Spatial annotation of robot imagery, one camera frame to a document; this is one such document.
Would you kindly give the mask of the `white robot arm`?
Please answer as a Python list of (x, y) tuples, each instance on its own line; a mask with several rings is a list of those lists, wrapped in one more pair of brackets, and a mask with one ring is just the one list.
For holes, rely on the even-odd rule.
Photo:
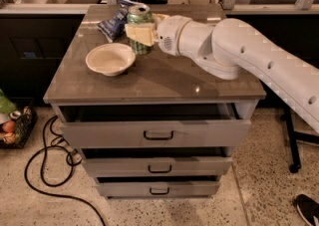
[(249, 24), (230, 18), (208, 25), (176, 15), (154, 23), (126, 24), (125, 30), (130, 39), (187, 57), (221, 79), (234, 80), (243, 70), (251, 73), (319, 131), (319, 70)]

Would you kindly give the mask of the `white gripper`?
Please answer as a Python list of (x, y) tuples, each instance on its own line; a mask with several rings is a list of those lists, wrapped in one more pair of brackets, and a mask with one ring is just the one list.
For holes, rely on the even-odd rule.
[(152, 20), (153, 23), (126, 24), (127, 36), (146, 46), (152, 46), (159, 37), (159, 48), (165, 53), (178, 56), (181, 31), (191, 21), (191, 18), (179, 15), (169, 17), (167, 14), (152, 13)]

